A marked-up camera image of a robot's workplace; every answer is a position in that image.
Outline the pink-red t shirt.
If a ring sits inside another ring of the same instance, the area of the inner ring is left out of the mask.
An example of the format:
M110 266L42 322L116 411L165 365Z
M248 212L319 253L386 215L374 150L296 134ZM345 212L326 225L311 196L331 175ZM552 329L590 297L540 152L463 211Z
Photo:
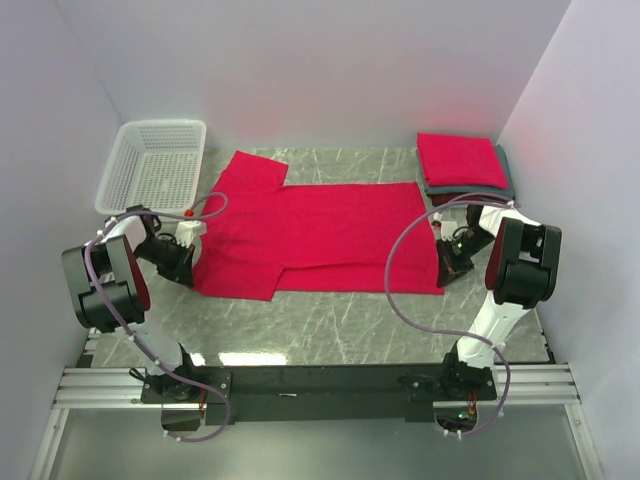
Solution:
M278 291L384 290L440 295L431 226L414 182L288 185L286 164L237 151L209 198L194 289L209 297L269 301Z

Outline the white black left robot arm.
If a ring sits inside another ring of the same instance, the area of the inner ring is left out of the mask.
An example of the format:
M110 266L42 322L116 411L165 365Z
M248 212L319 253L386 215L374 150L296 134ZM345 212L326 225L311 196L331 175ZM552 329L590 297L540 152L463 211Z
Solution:
M136 205L108 219L94 239L61 255L79 323L136 351L144 369L129 374L162 400L195 399L200 378L185 348L149 316L151 297L139 261L191 288L196 241L205 231L204 223L185 220L173 233L164 232L159 214Z

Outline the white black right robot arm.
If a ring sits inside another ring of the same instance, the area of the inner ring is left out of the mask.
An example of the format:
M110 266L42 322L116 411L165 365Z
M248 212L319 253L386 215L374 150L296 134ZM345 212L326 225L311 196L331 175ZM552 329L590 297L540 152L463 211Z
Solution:
M439 240L437 285L445 287L474 268L472 257L487 246L485 299L466 336L445 355L439 387L452 399L479 393L492 382L494 348L518 321L552 296L558 275L562 231L515 209L470 205L463 232Z

